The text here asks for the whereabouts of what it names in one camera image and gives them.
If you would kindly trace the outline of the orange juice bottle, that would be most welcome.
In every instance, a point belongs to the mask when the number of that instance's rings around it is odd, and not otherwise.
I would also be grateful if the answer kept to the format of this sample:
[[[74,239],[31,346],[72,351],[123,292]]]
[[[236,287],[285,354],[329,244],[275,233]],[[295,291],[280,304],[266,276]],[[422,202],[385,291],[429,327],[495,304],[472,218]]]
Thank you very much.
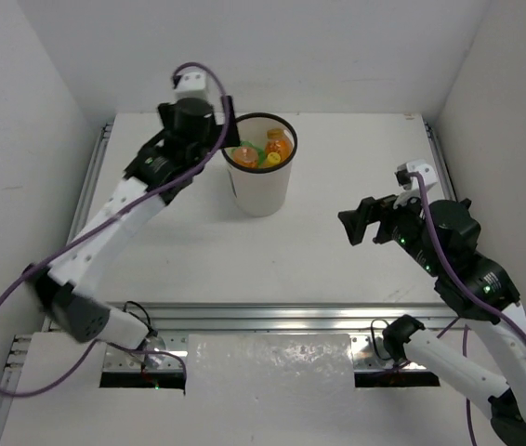
[[[258,167],[258,156],[254,149],[250,147],[237,147],[231,152],[232,160],[246,168],[257,168]]]
[[[276,153],[282,161],[289,158],[293,150],[293,143],[281,128],[272,128],[267,131],[267,144],[265,153],[267,155]]]

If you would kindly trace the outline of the clear bottle yellow cap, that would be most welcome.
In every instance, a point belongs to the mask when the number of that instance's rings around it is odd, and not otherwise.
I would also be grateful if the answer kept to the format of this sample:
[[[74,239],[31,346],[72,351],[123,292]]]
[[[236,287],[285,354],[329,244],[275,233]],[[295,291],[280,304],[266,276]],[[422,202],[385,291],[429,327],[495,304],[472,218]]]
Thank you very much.
[[[259,167],[261,169],[276,167],[279,166],[282,161],[282,156],[278,152],[270,152]]]

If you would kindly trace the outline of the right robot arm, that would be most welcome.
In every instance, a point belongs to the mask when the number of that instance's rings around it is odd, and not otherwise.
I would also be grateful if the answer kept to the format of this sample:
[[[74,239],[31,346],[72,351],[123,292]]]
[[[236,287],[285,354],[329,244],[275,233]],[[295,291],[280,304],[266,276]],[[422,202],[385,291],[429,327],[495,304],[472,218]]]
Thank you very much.
[[[447,347],[409,314],[382,332],[388,360],[427,367],[477,407],[505,445],[526,445],[526,313],[506,270],[478,251],[481,226],[470,206],[469,199],[425,203],[389,195],[364,198],[338,218],[351,244],[361,243],[367,227],[376,224],[374,243],[395,242],[434,278],[436,293],[465,331],[480,339],[500,372]]]

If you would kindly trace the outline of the green plastic bottle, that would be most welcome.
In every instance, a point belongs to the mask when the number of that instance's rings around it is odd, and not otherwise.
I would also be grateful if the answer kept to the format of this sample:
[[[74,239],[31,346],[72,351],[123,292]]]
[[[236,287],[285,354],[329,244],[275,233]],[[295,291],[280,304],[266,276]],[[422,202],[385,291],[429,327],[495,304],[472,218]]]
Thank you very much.
[[[262,149],[261,147],[258,147],[257,145],[253,144],[252,142],[248,141],[248,140],[242,140],[241,143],[240,143],[240,146],[241,147],[250,147],[252,149],[254,149],[257,153],[257,156],[258,156],[258,163],[259,164],[262,164],[267,155],[265,153],[265,150]]]

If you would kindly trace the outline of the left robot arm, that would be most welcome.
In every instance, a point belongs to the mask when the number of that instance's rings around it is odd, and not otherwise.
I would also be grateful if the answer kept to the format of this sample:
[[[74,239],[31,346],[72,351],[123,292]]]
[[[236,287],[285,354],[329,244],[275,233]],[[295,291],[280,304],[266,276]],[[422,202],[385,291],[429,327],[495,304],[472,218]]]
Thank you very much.
[[[99,302],[99,281],[113,260],[155,216],[204,170],[217,150],[239,142],[231,96],[221,98],[224,122],[201,98],[180,98],[158,107],[162,130],[125,168],[108,201],[74,237],[70,250],[46,265],[31,265],[27,284],[60,329],[84,344],[99,340],[139,348],[151,335],[147,324]]]

